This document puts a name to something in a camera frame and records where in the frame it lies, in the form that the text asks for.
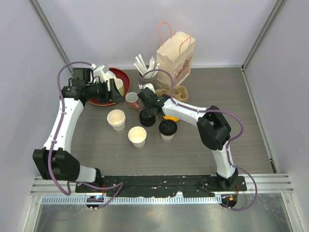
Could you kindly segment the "stack of black lids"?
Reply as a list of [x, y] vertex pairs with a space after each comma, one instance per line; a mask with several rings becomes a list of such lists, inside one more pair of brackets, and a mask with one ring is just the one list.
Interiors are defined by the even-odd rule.
[[140, 123], [144, 127], [151, 127], [155, 124], [156, 118], [155, 115], [148, 112], [146, 109], [141, 110], [139, 114]]

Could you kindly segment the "stack of white paper cups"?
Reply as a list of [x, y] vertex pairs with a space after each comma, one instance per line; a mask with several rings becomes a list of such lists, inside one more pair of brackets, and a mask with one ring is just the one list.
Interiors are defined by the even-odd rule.
[[126, 129], [126, 116], [122, 110], [110, 111], [107, 115], [107, 121], [117, 133], [122, 133]]

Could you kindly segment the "white paper cup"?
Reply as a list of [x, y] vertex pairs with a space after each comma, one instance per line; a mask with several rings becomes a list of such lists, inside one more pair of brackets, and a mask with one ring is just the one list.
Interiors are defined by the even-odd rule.
[[143, 127], [133, 127], [128, 132], [129, 141], [136, 148], [143, 148], [146, 142], [147, 132]]
[[173, 139], [174, 135], [175, 135], [174, 132], [169, 132], [169, 133], [161, 132], [160, 134], [161, 134], [161, 138], [165, 142], [171, 141]]

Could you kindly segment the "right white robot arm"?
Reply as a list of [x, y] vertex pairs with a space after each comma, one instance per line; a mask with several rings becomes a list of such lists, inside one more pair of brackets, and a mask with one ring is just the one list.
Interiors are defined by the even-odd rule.
[[236, 184], [239, 172], [230, 155], [231, 127], [218, 107], [200, 108], [173, 97], [156, 93], [147, 86], [140, 85], [138, 98], [145, 109], [140, 113], [140, 123], [151, 127], [157, 115], [172, 116], [196, 126], [205, 147], [210, 149], [217, 166], [217, 182], [220, 189], [231, 190]]

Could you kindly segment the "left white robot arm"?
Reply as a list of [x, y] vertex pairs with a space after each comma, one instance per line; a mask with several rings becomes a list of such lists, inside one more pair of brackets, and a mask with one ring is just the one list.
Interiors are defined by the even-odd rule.
[[71, 141], [78, 118], [89, 100], [100, 103], [124, 101], [124, 95], [117, 89], [115, 80], [64, 86], [61, 90], [59, 110], [50, 136], [43, 148], [33, 152], [33, 160], [44, 180], [85, 184], [93, 193], [102, 189], [103, 179], [100, 170], [82, 166], [71, 154]]

